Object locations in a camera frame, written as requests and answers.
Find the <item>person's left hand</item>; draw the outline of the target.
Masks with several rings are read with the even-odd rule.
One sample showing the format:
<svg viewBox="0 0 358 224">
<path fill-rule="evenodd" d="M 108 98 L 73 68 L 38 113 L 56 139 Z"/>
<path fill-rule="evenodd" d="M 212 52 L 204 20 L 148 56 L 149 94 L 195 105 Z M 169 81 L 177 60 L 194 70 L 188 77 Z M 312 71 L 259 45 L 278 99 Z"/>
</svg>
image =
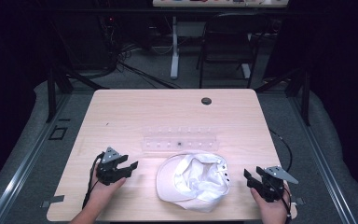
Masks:
<svg viewBox="0 0 358 224">
<path fill-rule="evenodd" d="M 93 208 L 97 208 L 97 207 L 104 208 L 109 204 L 116 191 L 125 182 L 126 182 L 126 178 L 123 177 L 119 179 L 117 182 L 106 186 L 105 184 L 101 183 L 98 180 L 96 176 L 96 171 L 93 171 L 91 192 L 90 192 L 89 200 L 87 202 L 87 206 L 91 206 Z"/>
</svg>

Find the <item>black metal stand frame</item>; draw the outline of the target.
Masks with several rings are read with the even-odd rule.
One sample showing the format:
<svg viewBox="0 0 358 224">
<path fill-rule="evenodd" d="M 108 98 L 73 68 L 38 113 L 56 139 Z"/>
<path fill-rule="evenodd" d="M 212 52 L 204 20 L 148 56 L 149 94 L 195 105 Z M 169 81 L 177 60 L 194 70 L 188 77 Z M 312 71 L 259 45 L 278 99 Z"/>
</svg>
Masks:
<svg viewBox="0 0 358 224">
<path fill-rule="evenodd" d="M 95 91 L 106 90 L 106 87 L 103 87 L 91 81 L 87 77 L 80 75 L 77 71 L 69 68 L 68 66 L 59 63 L 51 63 L 48 66 L 47 71 L 48 117 L 46 123 L 51 122 L 57 113 L 56 88 L 59 88 L 64 94 L 70 94 L 74 90 L 74 87 L 69 80 L 70 77 L 80 81 L 86 86 L 91 87 Z"/>
<path fill-rule="evenodd" d="M 257 93 L 267 91 L 286 79 L 289 79 L 289 84 L 284 91 L 285 95 L 287 97 L 296 97 L 301 93 L 300 117 L 307 126 L 310 126 L 310 73 L 306 69 L 296 68 L 282 76 L 275 77 L 267 84 L 256 88 L 255 91 Z"/>
</svg>

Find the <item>white baseball cap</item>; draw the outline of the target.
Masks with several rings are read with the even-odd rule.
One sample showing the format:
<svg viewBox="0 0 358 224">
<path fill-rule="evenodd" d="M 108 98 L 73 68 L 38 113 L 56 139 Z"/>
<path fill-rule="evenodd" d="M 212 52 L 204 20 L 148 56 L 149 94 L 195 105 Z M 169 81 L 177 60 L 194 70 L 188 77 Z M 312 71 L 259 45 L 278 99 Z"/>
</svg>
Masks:
<svg viewBox="0 0 358 224">
<path fill-rule="evenodd" d="M 156 176 L 158 197 L 185 210 L 209 213 L 229 193 L 227 162 L 220 155 L 188 150 L 170 156 Z"/>
</svg>

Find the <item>clear plastic strip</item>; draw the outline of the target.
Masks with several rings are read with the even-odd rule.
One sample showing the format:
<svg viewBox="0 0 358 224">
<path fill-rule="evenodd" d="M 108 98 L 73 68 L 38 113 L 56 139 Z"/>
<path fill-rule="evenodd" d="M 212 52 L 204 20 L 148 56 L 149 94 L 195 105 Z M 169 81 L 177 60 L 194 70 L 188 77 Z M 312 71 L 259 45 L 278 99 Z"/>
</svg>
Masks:
<svg viewBox="0 0 358 224">
<path fill-rule="evenodd" d="M 217 133 L 211 127 L 146 127 L 143 135 L 142 150 L 147 152 L 217 151 L 219 148 Z"/>
</svg>

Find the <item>grey metal floor rail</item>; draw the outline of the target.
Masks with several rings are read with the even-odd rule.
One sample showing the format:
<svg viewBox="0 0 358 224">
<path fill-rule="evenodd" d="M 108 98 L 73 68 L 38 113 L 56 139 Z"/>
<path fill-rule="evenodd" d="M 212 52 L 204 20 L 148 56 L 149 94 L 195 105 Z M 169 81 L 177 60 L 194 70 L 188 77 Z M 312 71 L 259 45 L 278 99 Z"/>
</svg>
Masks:
<svg viewBox="0 0 358 224">
<path fill-rule="evenodd" d="M 343 224 L 358 224 L 356 218 L 354 217 L 345 197 L 342 193 L 342 190 L 332 173 L 330 166 L 323 154 L 323 151 L 318 143 L 316 136 L 310 126 L 306 124 L 303 120 L 300 109 L 301 106 L 296 98 L 289 97 L 288 101 L 291 107 L 294 110 L 296 119 L 301 126 L 302 131 L 305 133 L 309 143 L 310 151 L 314 162 L 316 164 L 317 170 L 324 181 L 324 185 L 330 195 L 330 198 L 337 210 L 337 213 Z"/>
<path fill-rule="evenodd" d="M 46 122 L 48 111 L 42 107 L 48 105 L 48 100 L 42 97 L 36 103 L 21 136 L 0 171 L 0 223 L 6 219 L 10 209 L 14 206 L 28 176 L 34 169 L 48 135 L 53 131 L 58 116 L 66 108 L 71 95 L 63 94 L 59 97 L 56 114 Z"/>
</svg>

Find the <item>black tape square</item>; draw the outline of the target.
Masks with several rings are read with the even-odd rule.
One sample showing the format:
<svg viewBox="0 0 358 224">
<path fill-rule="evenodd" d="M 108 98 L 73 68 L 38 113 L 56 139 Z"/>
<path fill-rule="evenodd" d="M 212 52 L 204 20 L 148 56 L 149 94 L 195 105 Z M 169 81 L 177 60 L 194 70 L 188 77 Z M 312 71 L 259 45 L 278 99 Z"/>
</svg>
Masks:
<svg viewBox="0 0 358 224">
<path fill-rule="evenodd" d="M 55 126 L 53 128 L 53 130 L 51 131 L 48 139 L 49 140 L 62 140 L 65 137 L 67 130 L 68 130 L 67 127 Z"/>
</svg>

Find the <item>black metal chair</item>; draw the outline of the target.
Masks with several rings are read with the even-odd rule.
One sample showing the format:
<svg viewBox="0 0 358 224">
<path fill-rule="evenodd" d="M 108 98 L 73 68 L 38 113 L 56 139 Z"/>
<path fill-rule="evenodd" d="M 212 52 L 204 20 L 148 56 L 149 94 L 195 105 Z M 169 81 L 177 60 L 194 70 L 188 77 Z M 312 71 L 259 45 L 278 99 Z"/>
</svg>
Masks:
<svg viewBox="0 0 358 224">
<path fill-rule="evenodd" d="M 200 70 L 199 87 L 203 86 L 206 63 L 243 64 L 250 66 L 247 88 L 250 87 L 259 51 L 259 43 L 269 28 L 265 15 L 222 13 L 206 21 L 196 68 Z"/>
</svg>

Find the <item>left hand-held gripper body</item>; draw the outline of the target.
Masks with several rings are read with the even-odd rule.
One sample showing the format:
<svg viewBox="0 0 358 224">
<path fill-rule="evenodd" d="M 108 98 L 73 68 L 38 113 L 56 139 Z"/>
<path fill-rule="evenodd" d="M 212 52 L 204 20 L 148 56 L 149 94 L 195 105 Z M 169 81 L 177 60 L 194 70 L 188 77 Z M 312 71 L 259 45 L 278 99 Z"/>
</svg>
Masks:
<svg viewBox="0 0 358 224">
<path fill-rule="evenodd" d="M 117 151 L 113 148 L 108 147 L 107 150 L 104 152 L 101 162 L 98 164 L 97 168 L 97 178 L 98 180 L 105 184 L 106 186 L 110 185 L 111 183 L 117 182 L 121 179 L 118 176 L 118 168 L 114 166 L 115 159 L 121 157 Z"/>
</svg>

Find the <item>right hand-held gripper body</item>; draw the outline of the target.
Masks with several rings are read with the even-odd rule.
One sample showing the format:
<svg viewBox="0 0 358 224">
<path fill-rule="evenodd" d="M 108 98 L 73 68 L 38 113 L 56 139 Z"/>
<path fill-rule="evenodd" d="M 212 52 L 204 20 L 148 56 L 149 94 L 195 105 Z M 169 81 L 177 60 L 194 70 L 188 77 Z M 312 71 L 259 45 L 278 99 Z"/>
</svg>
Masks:
<svg viewBox="0 0 358 224">
<path fill-rule="evenodd" d="M 279 201 L 283 196 L 283 182 L 297 184 L 298 180 L 287 173 L 280 166 L 272 166 L 263 168 L 267 173 L 267 177 L 261 177 L 262 186 L 255 188 L 260 196 L 268 203 Z"/>
</svg>

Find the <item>person's right hand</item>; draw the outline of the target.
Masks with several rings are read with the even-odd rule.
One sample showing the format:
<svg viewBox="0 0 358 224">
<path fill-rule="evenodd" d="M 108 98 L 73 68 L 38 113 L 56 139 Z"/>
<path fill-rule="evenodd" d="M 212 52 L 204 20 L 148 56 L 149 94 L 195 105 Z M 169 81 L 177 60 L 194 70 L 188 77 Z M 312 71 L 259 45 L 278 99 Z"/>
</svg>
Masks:
<svg viewBox="0 0 358 224">
<path fill-rule="evenodd" d="M 268 203 L 256 189 L 250 188 L 250 192 L 259 207 L 263 224 L 287 224 L 287 210 L 282 201 Z"/>
</svg>

